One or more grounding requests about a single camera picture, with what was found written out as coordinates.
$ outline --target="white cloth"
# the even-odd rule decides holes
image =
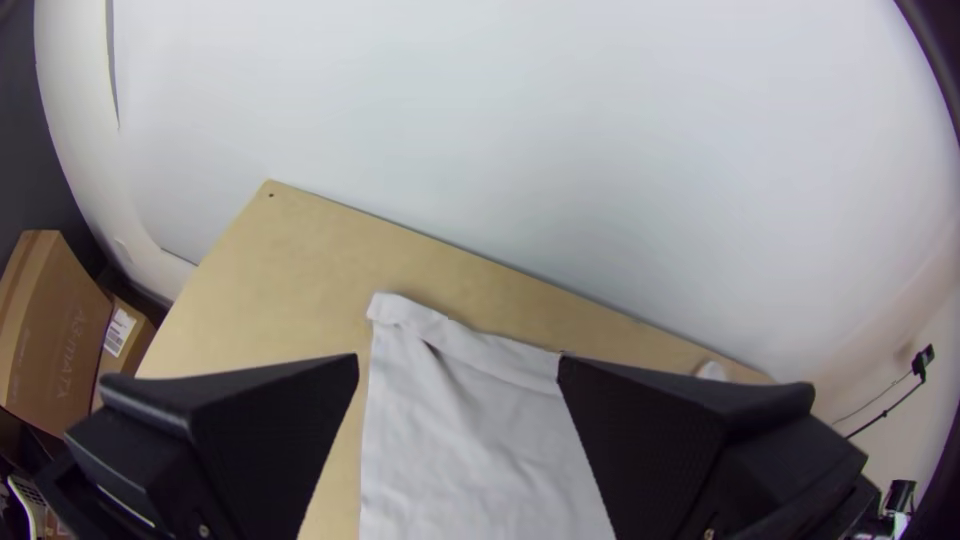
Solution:
[[[360,539],[614,538],[559,355],[377,293]]]

